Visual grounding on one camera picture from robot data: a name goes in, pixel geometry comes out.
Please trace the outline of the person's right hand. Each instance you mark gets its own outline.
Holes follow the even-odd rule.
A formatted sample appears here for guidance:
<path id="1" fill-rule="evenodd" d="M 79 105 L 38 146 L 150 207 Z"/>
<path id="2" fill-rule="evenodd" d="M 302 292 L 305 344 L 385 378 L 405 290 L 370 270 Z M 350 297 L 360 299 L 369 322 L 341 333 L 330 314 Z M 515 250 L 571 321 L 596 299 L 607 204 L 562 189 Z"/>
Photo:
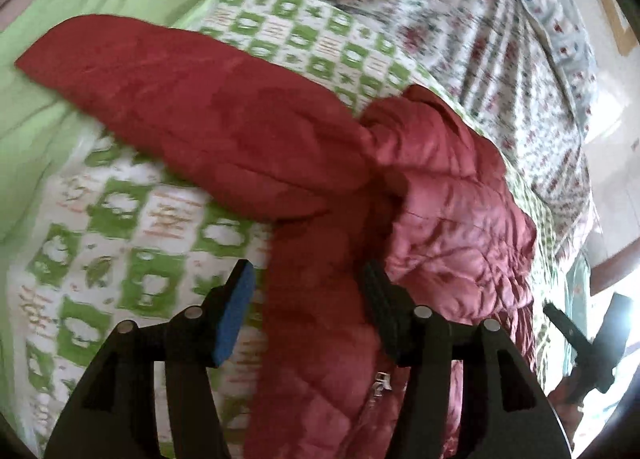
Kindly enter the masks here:
<path id="1" fill-rule="evenodd" d="M 577 375 L 569 375 L 548 395 L 548 401 L 560 419 L 570 448 L 575 447 L 574 437 L 584 417 L 582 406 L 588 393 L 584 381 Z"/>

